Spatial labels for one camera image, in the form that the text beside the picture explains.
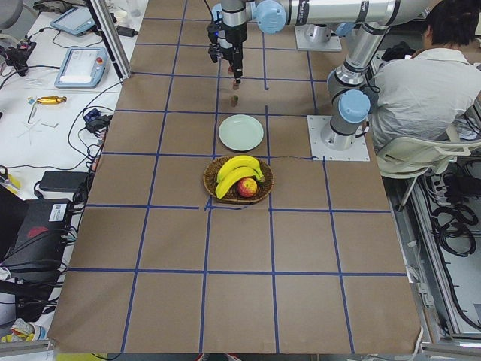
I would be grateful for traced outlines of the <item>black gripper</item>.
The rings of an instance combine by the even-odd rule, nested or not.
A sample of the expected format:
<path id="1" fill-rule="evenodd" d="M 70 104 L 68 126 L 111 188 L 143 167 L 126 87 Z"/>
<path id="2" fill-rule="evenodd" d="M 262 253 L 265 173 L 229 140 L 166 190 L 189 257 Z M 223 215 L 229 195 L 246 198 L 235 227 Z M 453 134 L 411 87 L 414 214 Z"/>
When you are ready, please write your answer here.
<path id="1" fill-rule="evenodd" d="M 227 26 L 224 22 L 211 22 L 207 26 L 207 35 L 212 62 L 225 59 L 232 64 L 234 80 L 239 85 L 243 76 L 243 43 L 247 39 L 247 24 Z"/>

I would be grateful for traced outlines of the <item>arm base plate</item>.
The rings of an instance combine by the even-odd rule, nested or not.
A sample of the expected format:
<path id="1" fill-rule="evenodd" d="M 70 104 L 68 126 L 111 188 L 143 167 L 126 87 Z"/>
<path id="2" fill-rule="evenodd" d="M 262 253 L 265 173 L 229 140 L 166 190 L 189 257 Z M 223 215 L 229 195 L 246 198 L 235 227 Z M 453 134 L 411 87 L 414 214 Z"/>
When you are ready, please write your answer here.
<path id="1" fill-rule="evenodd" d="M 339 135 L 331 128 L 331 116 L 307 116 L 311 157 L 318 161 L 369 162 L 362 127 L 354 135 Z"/>
<path id="2" fill-rule="evenodd" d="M 327 26 L 303 25 L 295 27 L 297 50 L 317 52 L 340 52 L 340 38 Z"/>

